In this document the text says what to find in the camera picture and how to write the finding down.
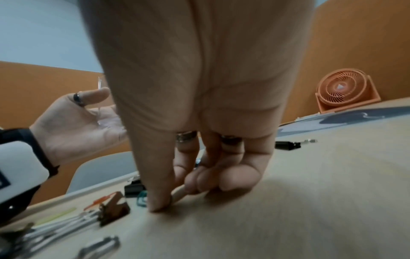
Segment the white wall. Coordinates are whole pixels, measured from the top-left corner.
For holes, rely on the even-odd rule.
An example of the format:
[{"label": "white wall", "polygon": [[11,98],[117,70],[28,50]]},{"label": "white wall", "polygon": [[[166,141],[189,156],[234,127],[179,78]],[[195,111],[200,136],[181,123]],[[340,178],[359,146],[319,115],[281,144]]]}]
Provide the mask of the white wall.
[{"label": "white wall", "polygon": [[64,0],[0,0],[0,60],[102,72],[78,7]]}]

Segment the table surface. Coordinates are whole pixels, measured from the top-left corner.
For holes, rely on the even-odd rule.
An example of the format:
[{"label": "table surface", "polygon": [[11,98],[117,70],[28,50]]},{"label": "table surface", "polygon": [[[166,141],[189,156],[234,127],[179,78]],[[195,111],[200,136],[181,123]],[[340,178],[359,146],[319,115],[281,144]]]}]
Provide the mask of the table surface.
[{"label": "table surface", "polygon": [[[410,98],[363,108],[409,106]],[[118,235],[122,258],[409,258],[410,116],[279,138],[317,139],[276,150],[250,192],[188,196],[164,213],[127,199],[131,214],[91,226],[33,258],[74,258],[101,236]],[[1,231],[123,191],[124,179],[30,207]]]}]

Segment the orange fan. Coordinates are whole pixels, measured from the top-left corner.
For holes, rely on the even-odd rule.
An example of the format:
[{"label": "orange fan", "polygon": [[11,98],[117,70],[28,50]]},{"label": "orange fan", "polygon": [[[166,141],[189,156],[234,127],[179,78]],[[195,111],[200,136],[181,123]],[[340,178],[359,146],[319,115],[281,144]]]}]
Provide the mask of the orange fan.
[{"label": "orange fan", "polygon": [[337,112],[381,101],[369,75],[346,68],[327,74],[319,83],[316,100],[320,113]]}]

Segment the ring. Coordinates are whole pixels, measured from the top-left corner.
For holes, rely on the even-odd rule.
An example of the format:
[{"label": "ring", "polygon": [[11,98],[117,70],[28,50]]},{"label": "ring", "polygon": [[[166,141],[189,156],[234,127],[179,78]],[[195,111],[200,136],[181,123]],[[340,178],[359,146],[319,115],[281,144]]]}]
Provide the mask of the ring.
[{"label": "ring", "polygon": [[176,134],[176,141],[178,143],[188,142],[196,138],[198,132],[196,131],[186,131],[186,132],[179,132]]},{"label": "ring", "polygon": [[74,102],[75,102],[78,106],[84,107],[85,104],[81,101],[80,95],[78,95],[79,93],[80,93],[80,92],[75,93],[75,94],[73,95],[73,100],[74,100]]},{"label": "ring", "polygon": [[237,144],[242,142],[241,137],[235,137],[235,136],[224,136],[221,135],[221,142],[230,145],[230,146],[236,146]]}]

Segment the fan grille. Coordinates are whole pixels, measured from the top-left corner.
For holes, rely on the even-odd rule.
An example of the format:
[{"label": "fan grille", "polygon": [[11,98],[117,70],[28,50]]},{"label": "fan grille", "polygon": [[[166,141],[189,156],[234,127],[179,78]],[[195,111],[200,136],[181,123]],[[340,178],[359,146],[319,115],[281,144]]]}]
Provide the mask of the fan grille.
[{"label": "fan grille", "polygon": [[366,88],[366,75],[361,71],[338,70],[321,80],[318,96],[329,106],[344,106],[358,101]]}]

